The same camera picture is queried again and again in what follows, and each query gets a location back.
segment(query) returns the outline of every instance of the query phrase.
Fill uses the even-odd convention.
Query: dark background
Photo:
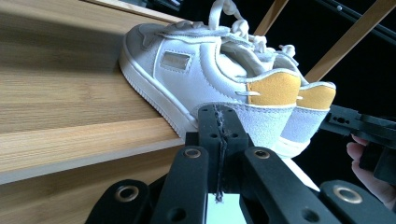
[[[213,0],[184,0],[179,11],[153,6],[153,9],[179,16],[190,21],[207,18]],[[292,44],[296,47],[294,57],[299,68],[306,74],[331,46],[354,23],[335,7],[325,7],[317,0],[290,0],[266,37],[267,46]],[[363,14],[374,0],[340,0],[345,7]],[[235,0],[242,16],[248,21],[253,33],[264,17],[272,1]],[[221,16],[220,24],[230,26],[233,17]],[[396,11],[393,10],[382,22],[386,28],[396,31]],[[371,116],[396,116],[396,37],[384,38],[373,32],[368,34],[348,55],[322,80],[337,86],[335,105],[358,110]],[[312,142],[294,160],[319,185],[342,179],[362,186],[353,175],[346,144],[350,136],[342,136],[319,130]]]

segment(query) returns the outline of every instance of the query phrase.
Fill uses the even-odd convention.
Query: wooden surface
[[[92,2],[105,7],[112,7],[119,10],[127,11],[134,13],[136,15],[141,15],[144,17],[152,18],[158,21],[167,21],[167,22],[177,22],[184,21],[181,18],[174,17],[168,14],[164,14],[158,11],[154,11],[145,7],[138,7],[133,4],[121,2],[118,0],[86,0],[88,2]]]
[[[275,0],[257,27],[254,35],[265,35],[289,0]]]
[[[78,0],[0,1],[0,184],[181,145],[118,66],[162,21]]]
[[[168,148],[0,185],[0,223],[84,223],[108,187],[123,179],[153,182],[168,172],[177,150]]]
[[[396,0],[376,0],[306,74],[306,80],[315,82],[325,77],[395,7]]]

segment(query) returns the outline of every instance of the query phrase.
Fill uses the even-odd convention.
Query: suede panel
[[[311,109],[329,109],[335,97],[335,89],[327,86],[316,86],[307,90],[300,90],[297,106]]]
[[[291,105],[296,103],[301,79],[285,72],[247,84],[249,91],[257,91],[261,95],[249,96],[251,105]]]

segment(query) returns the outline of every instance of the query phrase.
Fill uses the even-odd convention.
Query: screw hole
[[[201,156],[201,151],[195,148],[188,148],[184,151],[184,156],[194,159]]]
[[[171,222],[179,222],[186,218],[187,214],[186,211],[182,208],[174,208],[168,213],[168,219]]]
[[[304,209],[302,211],[302,216],[308,222],[319,222],[320,220],[318,214],[310,209]]]
[[[334,186],[332,191],[339,199],[347,203],[361,203],[363,201],[359,193],[350,188]]]
[[[117,189],[115,198],[120,203],[133,201],[139,194],[139,188],[135,186],[121,186]]]
[[[270,157],[270,154],[264,150],[256,150],[254,151],[254,155],[259,159],[268,159]]]

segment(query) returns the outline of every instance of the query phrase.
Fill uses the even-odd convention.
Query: black metal bracket
[[[330,181],[314,192],[268,148],[254,147],[235,111],[206,105],[169,174],[147,186],[111,186],[87,223],[205,223],[208,193],[239,193],[247,223],[392,223],[396,216],[365,190]]]
[[[370,141],[361,156],[360,168],[396,185],[396,122],[332,105],[319,128],[342,135],[354,134]]]

